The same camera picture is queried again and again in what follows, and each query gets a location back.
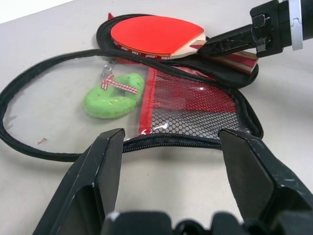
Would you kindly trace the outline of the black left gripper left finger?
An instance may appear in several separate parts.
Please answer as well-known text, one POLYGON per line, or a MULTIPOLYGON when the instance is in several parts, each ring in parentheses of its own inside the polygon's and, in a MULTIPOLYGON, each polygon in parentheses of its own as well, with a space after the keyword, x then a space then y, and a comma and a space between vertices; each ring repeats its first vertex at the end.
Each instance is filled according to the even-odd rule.
POLYGON ((33 235, 100 235, 117 199, 123 128, 101 133, 72 164, 33 235))

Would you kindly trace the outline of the green plush keychain charm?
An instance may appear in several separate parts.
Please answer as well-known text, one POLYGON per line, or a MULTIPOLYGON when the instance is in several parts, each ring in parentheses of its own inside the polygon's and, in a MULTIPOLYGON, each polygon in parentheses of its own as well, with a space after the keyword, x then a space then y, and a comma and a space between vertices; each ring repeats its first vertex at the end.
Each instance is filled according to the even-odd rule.
POLYGON ((102 81, 90 89, 83 99, 85 112, 93 118, 116 119, 131 113, 140 103, 145 78, 138 73, 116 75, 105 65, 102 81))

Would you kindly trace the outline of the red and black paddle case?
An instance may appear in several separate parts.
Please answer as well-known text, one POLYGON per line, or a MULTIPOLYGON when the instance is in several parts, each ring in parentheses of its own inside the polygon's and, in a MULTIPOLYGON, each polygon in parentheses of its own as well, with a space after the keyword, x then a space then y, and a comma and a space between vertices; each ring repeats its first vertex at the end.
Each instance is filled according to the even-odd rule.
POLYGON ((46 152, 12 137, 3 118, 9 102, 28 83, 59 63, 86 57, 109 57, 110 65, 145 68, 145 90, 138 135, 123 144, 123 152, 178 146, 221 149, 219 131, 232 129, 262 138, 264 131, 253 108, 240 92, 257 78, 259 67, 245 73, 196 55, 173 61, 155 61, 119 49, 109 31, 132 14, 102 23, 96 39, 99 49, 61 54, 43 60, 19 74, 0 92, 0 140, 16 151, 57 162, 74 162, 78 153, 46 152))

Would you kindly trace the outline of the red table tennis paddle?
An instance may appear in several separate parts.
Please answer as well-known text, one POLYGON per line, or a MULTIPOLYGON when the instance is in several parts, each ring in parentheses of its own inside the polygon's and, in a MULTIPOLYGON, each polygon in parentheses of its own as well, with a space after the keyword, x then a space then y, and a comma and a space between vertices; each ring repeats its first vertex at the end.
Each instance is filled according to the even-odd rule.
POLYGON ((194 23, 164 16, 139 16, 122 20, 111 29, 120 49, 155 60, 195 55, 209 41, 194 23))

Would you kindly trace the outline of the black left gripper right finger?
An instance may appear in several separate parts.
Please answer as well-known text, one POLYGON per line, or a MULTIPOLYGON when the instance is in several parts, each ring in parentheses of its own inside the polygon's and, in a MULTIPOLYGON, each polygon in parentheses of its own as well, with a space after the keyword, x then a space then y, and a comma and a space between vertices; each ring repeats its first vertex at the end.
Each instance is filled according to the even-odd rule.
POLYGON ((248 133, 219 132, 228 181, 244 220, 273 220, 285 211, 313 212, 313 193, 248 133))

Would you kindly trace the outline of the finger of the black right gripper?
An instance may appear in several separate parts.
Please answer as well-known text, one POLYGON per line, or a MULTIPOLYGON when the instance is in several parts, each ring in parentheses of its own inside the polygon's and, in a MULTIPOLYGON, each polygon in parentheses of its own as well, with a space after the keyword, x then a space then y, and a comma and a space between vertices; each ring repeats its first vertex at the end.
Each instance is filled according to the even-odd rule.
POLYGON ((255 47, 252 33, 238 41, 210 43, 209 40, 198 50, 198 55, 204 57, 221 57, 255 47))
POLYGON ((229 32, 214 36, 210 38, 209 42, 210 43, 217 43, 217 42, 222 42, 222 41, 238 41, 244 36, 250 35, 251 34, 251 24, 239 27, 237 29, 231 30, 229 32))

